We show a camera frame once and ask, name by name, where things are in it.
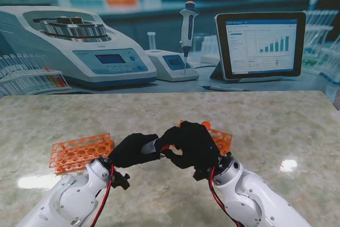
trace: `control panel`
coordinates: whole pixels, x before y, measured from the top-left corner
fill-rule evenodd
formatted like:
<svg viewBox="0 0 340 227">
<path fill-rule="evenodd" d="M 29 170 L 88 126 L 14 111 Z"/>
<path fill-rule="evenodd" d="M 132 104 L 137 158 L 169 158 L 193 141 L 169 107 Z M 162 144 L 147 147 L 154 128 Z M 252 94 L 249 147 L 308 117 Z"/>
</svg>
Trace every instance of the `control panel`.
<svg viewBox="0 0 340 227">
<path fill-rule="evenodd" d="M 95 74 L 123 74 L 146 72 L 138 54 L 131 48 L 102 51 L 73 51 Z"/>
<path fill-rule="evenodd" d="M 177 55 L 164 55 L 163 59 L 171 70 L 184 70 L 184 62 L 178 54 Z"/>
</svg>

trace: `electronic pipette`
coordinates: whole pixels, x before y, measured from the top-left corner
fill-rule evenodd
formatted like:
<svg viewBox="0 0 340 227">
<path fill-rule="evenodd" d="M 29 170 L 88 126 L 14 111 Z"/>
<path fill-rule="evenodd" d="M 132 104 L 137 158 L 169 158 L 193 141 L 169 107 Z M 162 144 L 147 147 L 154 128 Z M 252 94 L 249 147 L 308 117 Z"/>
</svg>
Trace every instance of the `electronic pipette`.
<svg viewBox="0 0 340 227">
<path fill-rule="evenodd" d="M 185 9 L 180 11 L 180 14 L 183 15 L 182 40 L 180 43 L 182 44 L 184 54 L 184 75 L 186 70 L 186 59 L 188 58 L 192 44 L 193 21 L 199 13 L 200 12 L 195 9 L 195 2 L 193 1 L 186 2 Z"/>
</svg>

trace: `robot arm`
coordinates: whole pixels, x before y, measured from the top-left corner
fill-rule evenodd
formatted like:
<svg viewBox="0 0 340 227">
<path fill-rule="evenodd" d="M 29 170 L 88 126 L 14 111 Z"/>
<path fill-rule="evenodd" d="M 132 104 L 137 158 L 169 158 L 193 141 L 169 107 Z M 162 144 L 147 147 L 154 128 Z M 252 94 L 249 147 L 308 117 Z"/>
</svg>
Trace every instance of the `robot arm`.
<svg viewBox="0 0 340 227">
<path fill-rule="evenodd" d="M 16 227 L 72 227 L 83 226 L 98 206 L 96 195 L 109 183 L 110 165 L 100 157 L 86 166 L 87 174 L 66 175 L 22 219 Z M 130 185 L 115 171 L 112 186 Z"/>
<path fill-rule="evenodd" d="M 228 215 L 245 227 L 311 227 L 257 174 L 247 171 L 233 156 L 213 182 L 225 197 Z"/>
</svg>

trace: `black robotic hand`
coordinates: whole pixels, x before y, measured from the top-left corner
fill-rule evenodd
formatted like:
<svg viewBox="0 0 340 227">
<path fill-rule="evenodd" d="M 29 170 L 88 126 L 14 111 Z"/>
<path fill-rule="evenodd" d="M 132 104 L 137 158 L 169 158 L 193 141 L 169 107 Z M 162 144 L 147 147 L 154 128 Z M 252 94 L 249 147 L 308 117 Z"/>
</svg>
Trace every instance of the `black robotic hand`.
<svg viewBox="0 0 340 227">
<path fill-rule="evenodd" d="M 170 149 L 161 151 L 165 145 L 174 145 L 183 154 L 177 155 Z M 204 125 L 198 123 L 184 121 L 180 127 L 172 127 L 155 142 L 155 147 L 181 169 L 194 166 L 205 171 L 220 161 L 220 152 L 211 135 Z"/>
<path fill-rule="evenodd" d="M 158 136 L 156 134 L 131 134 L 110 153 L 108 158 L 116 167 L 130 167 L 159 159 L 159 152 L 151 154 L 142 154 L 141 152 L 143 145 L 157 138 Z"/>
</svg>

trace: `tablet screen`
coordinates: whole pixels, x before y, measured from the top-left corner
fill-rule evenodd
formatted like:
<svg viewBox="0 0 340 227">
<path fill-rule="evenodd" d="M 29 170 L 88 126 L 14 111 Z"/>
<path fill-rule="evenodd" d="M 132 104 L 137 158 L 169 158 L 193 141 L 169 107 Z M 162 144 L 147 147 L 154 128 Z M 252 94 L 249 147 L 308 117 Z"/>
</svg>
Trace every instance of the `tablet screen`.
<svg viewBox="0 0 340 227">
<path fill-rule="evenodd" d="M 297 19 L 225 23 L 232 74 L 294 70 Z"/>
</svg>

